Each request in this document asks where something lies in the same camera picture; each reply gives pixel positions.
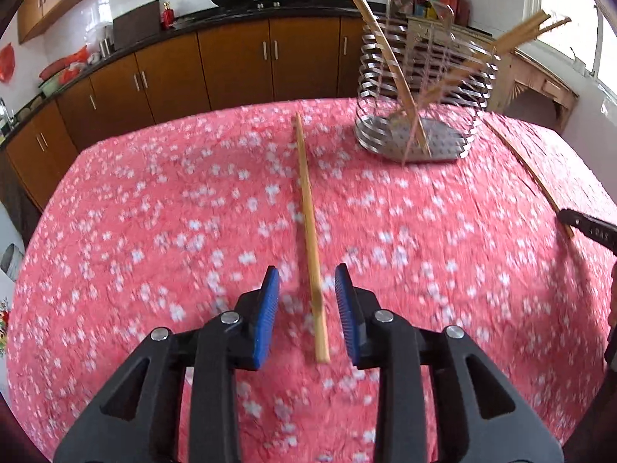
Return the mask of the person's right hand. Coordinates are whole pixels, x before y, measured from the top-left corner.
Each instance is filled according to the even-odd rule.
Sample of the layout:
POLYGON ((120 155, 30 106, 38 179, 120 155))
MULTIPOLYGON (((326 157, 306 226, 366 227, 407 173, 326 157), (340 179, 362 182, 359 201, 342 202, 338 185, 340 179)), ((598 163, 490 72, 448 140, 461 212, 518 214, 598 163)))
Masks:
POLYGON ((608 316, 608 323, 611 328, 617 326, 617 264, 613 265, 611 272, 611 300, 610 300, 610 313, 608 316))

